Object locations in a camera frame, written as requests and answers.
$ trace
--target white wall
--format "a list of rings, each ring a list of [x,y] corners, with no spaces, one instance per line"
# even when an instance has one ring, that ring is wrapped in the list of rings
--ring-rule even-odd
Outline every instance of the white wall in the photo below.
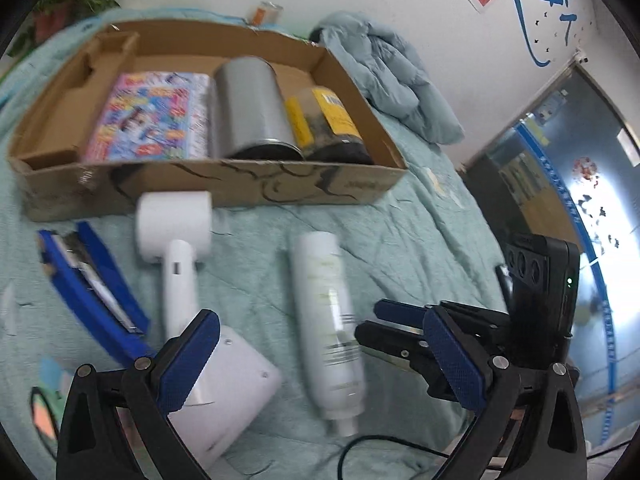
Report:
[[[640,57],[609,9],[594,0],[598,34],[584,43],[584,69],[640,137]]]
[[[127,7],[199,7],[245,16],[261,0],[121,0]],[[578,40],[594,30],[591,0],[571,0],[574,23],[570,45],[564,45],[559,7],[541,0],[522,0],[531,41],[539,56],[553,60],[539,68],[524,42],[514,0],[496,0],[479,14],[467,0],[271,0],[284,6],[281,24],[306,34],[335,10],[359,10],[394,26],[421,54],[431,78],[448,99],[466,129],[466,140],[447,148],[455,162],[467,160],[524,111],[541,88],[562,70]],[[534,25],[539,19],[538,27]]]

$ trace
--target cardboard tray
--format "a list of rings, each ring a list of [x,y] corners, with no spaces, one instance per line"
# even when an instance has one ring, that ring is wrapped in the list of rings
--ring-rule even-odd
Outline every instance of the cardboard tray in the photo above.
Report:
[[[237,56],[269,61],[285,99],[314,85],[336,92],[375,166],[209,159],[81,162],[121,73],[211,74]],[[25,212],[35,221],[131,212],[147,191],[208,190],[214,206],[372,203],[406,170],[391,138],[329,51],[277,32],[182,20],[118,23],[91,38],[25,113],[8,161]]]

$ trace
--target white spray bottle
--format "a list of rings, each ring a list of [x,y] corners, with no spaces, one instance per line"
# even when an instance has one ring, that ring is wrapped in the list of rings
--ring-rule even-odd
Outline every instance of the white spray bottle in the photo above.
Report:
[[[296,312],[311,395],[340,436],[358,432],[365,378],[356,319],[335,235],[307,233],[291,255]]]

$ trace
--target silver metal can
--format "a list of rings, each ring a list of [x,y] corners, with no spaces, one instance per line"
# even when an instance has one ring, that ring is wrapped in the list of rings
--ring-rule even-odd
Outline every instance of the silver metal can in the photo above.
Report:
[[[302,160],[273,67],[260,57],[214,73],[209,110],[213,158]]]

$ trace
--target hair dryer handle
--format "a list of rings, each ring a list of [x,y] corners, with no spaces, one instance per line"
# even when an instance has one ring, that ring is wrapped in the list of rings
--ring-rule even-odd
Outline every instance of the hair dryer handle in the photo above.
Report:
[[[195,250],[184,240],[172,240],[162,261],[164,277],[164,330],[178,337],[198,314]]]

